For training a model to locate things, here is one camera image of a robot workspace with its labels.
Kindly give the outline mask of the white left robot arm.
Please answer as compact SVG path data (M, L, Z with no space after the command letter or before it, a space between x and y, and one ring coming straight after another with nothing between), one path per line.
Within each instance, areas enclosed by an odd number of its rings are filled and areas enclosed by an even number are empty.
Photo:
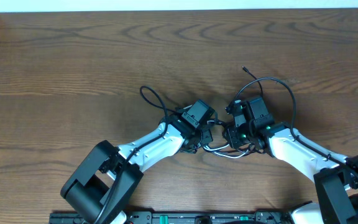
M195 153L213 139L215 111L198 100L168 114L144 137L113 146L99 142L63 185L60 195L88 223L125 223L123 209L144 172L180 151Z

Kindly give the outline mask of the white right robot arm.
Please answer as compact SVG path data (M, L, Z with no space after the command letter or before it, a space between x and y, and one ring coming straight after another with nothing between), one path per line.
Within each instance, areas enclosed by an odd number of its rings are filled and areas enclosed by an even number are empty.
M234 100L226 112L234 121L223 136L233 149L248 145L290 164L314 183L318 202L291 210L290 223L358 223L358 155L332 152L290 125L276 123L261 97Z

